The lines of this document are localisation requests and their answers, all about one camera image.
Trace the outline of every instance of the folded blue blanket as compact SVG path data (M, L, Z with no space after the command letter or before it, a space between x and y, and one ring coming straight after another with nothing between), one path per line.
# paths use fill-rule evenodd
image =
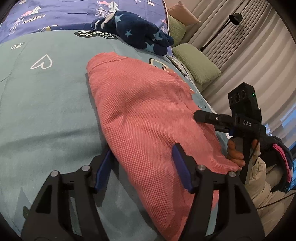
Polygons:
M115 34L127 44L157 55L166 55L167 47L174 43L173 38L155 24L132 12L116 11L104 18L96 19L91 27L96 31Z

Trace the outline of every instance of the floor lamp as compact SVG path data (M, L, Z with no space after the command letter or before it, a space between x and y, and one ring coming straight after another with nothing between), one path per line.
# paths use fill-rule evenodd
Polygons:
M232 15L229 15L229 21L227 21L220 29L219 31L214 35L214 37L206 43L206 45L202 46L200 48L200 51L202 52L217 36L219 33L223 31L223 29L226 28L226 26L230 23L233 23L234 25L239 25L239 23L242 21L242 15L240 13L234 13Z

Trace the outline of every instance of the light blue star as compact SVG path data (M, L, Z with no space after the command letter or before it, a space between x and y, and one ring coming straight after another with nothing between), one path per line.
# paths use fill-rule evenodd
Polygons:
M126 30L125 35L126 35L127 37L129 37L130 35L132 35L132 34L131 34L131 30L130 30L130 31Z
M154 39L152 39L152 41L154 41L154 40L163 40L163 38L159 37L159 34L160 34L160 30L156 34L153 34Z
M147 48L145 48L144 50L147 50L147 51L149 51L151 53L154 53L154 50L153 50L154 44L149 45L147 42L145 42L145 43L147 45Z
M114 20L115 20L115 23L121 21L120 17L122 16L123 14L119 15L119 16L115 16Z

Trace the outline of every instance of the metal screw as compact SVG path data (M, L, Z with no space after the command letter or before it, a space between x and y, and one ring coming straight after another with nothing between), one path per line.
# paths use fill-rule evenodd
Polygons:
M204 171L204 170L205 170L205 165L197 165L197 168L198 168L200 171Z
M236 177L235 172L229 172L228 175L231 176L231 177Z
M51 175L52 177L56 177L58 174L59 174L58 171L52 171L52 172L50 173L50 175Z
M87 172L91 167L89 165L84 165L81 169L84 172Z

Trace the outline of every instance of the pink cloth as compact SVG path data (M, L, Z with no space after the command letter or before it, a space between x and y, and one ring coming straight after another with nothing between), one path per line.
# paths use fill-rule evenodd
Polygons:
M237 171L238 166L222 155L214 127L194 121L198 107L176 73L113 52L94 56L87 72L112 152L156 228L166 240L177 241L193 195L180 182L173 145L180 143L198 164L217 173ZM215 192L213 206L217 201Z
M286 166L287 173L288 173L287 182L291 183L292 178L293 178L293 172L289 168L288 161L287 161L287 158L286 158L286 155L285 155L284 150L279 145L277 145L277 144L272 144L272 147L273 147L273 149L277 150L280 153L281 157L284 159L285 166Z

